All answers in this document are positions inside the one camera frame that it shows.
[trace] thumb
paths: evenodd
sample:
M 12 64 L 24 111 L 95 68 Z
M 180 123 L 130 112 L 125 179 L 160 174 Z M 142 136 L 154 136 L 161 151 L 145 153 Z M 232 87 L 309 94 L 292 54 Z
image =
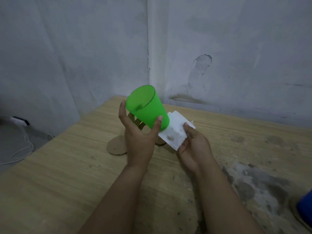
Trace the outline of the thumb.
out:
M 156 138 L 161 128 L 161 122 L 162 122 L 162 115 L 158 116 L 157 119 L 155 120 L 154 126 L 151 132 L 149 133 L 149 135 Z
M 191 138 L 195 138 L 198 134 L 198 131 L 190 127 L 186 122 L 183 124 L 183 128 L 186 134 L 190 136 Z

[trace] table surface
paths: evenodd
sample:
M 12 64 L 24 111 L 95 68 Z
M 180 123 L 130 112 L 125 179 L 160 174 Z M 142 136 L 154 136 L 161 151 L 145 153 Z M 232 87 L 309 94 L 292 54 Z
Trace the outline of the table surface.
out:
M 106 151 L 124 132 L 115 96 L 0 174 L 1 233 L 76 233 L 126 164 Z M 216 160 L 268 233 L 308 233 L 289 197 L 312 187 L 312 131 L 165 105 L 210 141 Z M 134 233 L 201 233 L 196 183 L 167 144 L 155 146 L 144 177 Z

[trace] blue object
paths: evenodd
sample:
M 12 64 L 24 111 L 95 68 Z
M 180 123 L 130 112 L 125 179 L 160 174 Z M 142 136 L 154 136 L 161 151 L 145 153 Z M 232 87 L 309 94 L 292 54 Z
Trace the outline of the blue object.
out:
M 297 210 L 302 220 L 312 228 L 312 190 L 297 203 Z

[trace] forearm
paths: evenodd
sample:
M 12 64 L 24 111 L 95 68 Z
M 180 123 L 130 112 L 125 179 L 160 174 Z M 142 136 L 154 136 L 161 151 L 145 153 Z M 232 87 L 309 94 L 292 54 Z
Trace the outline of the forearm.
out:
M 215 159 L 202 170 L 196 177 L 208 232 L 263 234 L 263 230 L 239 200 Z
M 145 171 L 126 166 L 79 233 L 130 233 Z

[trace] power plug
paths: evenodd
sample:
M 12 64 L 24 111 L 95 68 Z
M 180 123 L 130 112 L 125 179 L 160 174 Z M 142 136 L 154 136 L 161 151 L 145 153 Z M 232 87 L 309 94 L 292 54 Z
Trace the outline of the power plug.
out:
M 10 121 L 14 122 L 16 125 L 29 126 L 29 122 L 20 117 L 10 117 Z

